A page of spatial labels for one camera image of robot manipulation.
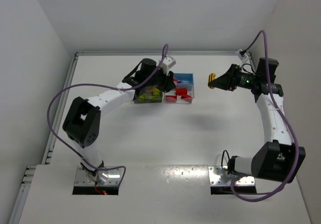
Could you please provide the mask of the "red lego piece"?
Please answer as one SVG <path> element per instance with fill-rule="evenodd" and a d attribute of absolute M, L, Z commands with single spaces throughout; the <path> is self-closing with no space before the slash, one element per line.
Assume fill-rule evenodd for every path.
<path fill-rule="evenodd" d="M 176 88 L 176 95 L 184 95 L 188 94 L 188 90 L 186 88 Z"/>

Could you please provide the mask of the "red lego brick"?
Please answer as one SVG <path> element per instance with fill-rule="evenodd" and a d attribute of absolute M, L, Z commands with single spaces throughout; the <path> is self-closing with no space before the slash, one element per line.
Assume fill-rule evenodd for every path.
<path fill-rule="evenodd" d="M 177 102 L 177 96 L 166 96 L 165 100 L 166 100 L 166 102 L 169 102 L 169 103 L 176 103 Z"/>

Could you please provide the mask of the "green rectangular lego brick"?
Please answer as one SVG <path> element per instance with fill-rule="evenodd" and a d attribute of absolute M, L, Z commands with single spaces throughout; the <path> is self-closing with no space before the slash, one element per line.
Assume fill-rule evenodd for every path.
<path fill-rule="evenodd" d="M 159 90 L 157 90 L 157 89 L 154 89 L 154 90 L 153 90 L 153 96 L 154 96 L 154 97 L 159 97 L 160 95 L 161 95 L 161 93 L 160 93 Z"/>

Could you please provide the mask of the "yellow striped lego piece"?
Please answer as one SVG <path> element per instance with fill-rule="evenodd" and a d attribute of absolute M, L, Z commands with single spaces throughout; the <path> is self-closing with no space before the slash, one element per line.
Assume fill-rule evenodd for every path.
<path fill-rule="evenodd" d="M 213 81 L 216 80 L 216 74 L 211 73 L 208 77 L 208 88 L 214 89 L 215 87 L 213 86 Z"/>

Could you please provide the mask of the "red half round lego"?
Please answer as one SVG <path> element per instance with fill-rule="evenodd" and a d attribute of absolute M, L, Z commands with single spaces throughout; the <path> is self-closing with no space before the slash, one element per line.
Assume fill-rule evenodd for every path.
<path fill-rule="evenodd" d="M 192 103 L 193 101 L 193 98 L 189 95 L 181 95 L 181 99 L 189 103 Z"/>

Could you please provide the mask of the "green quarter round lego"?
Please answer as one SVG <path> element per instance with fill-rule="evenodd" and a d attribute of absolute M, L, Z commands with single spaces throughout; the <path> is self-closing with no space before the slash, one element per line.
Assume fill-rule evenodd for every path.
<path fill-rule="evenodd" d="M 148 96 L 146 94 L 142 94 L 138 97 L 138 99 L 148 100 Z"/>

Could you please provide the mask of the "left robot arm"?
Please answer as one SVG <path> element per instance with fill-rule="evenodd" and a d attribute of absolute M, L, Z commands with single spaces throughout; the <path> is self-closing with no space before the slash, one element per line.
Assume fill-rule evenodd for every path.
<path fill-rule="evenodd" d="M 165 56 L 157 65 L 149 58 L 142 59 L 115 87 L 89 98 L 77 97 L 72 101 L 63 123 L 63 130 L 75 144 L 81 155 L 81 166 L 95 178 L 104 168 L 95 141 L 98 138 L 101 118 L 155 87 L 167 93 L 176 87 L 171 68 L 176 64 L 172 56 Z"/>

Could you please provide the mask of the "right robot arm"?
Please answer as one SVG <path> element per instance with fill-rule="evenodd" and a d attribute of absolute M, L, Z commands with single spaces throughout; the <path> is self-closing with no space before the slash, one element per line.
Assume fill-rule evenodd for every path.
<path fill-rule="evenodd" d="M 279 63 L 275 59 L 260 58 L 254 74 L 243 73 L 241 66 L 232 64 L 225 74 L 209 75 L 208 87 L 234 91 L 237 87 L 249 89 L 260 111 L 264 130 L 264 145 L 252 157 L 232 156 L 228 161 L 230 175 L 247 174 L 255 178 L 291 183 L 304 158 L 304 147 L 295 147 L 285 121 L 283 90 L 276 84 L 275 71 Z"/>

